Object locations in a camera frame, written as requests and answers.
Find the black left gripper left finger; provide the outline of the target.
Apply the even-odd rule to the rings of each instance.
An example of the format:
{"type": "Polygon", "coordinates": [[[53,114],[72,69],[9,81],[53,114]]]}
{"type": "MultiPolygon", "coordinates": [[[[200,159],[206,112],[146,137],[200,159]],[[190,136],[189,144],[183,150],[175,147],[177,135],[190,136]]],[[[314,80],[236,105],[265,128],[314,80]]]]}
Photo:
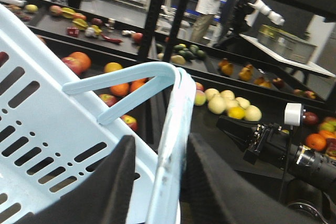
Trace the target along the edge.
{"type": "Polygon", "coordinates": [[[135,138],[125,135],[74,190],[18,223],[125,223],[135,176],[135,138]]]}

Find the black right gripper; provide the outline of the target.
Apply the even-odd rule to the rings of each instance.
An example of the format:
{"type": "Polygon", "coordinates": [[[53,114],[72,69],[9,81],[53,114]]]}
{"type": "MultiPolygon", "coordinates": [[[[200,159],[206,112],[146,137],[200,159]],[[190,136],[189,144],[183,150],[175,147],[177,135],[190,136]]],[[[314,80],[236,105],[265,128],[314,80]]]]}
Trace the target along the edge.
{"type": "Polygon", "coordinates": [[[220,116],[216,126],[223,131],[238,148],[244,152],[243,160],[255,164],[257,160],[284,168],[288,149],[289,134],[282,126],[257,124],[220,116]]]}

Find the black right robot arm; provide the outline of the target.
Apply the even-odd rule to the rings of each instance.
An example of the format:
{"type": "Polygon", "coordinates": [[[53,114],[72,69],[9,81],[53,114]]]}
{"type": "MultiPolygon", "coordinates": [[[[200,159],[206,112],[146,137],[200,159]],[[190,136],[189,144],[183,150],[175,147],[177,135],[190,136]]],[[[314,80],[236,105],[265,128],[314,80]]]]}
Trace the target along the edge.
{"type": "Polygon", "coordinates": [[[335,160],[304,145],[290,144],[277,123],[243,122],[220,116],[217,127],[232,139],[251,164],[259,159],[335,196],[335,160]]]}

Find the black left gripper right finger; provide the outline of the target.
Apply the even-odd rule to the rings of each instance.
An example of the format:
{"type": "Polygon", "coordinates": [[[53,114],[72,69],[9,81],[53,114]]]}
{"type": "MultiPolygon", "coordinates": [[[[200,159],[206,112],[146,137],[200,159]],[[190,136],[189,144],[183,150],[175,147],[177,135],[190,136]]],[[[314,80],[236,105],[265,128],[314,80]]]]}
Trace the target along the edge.
{"type": "Polygon", "coordinates": [[[186,146],[182,198],[194,223],[325,223],[325,195],[292,180],[281,204],[236,173],[198,133],[186,146]]]}

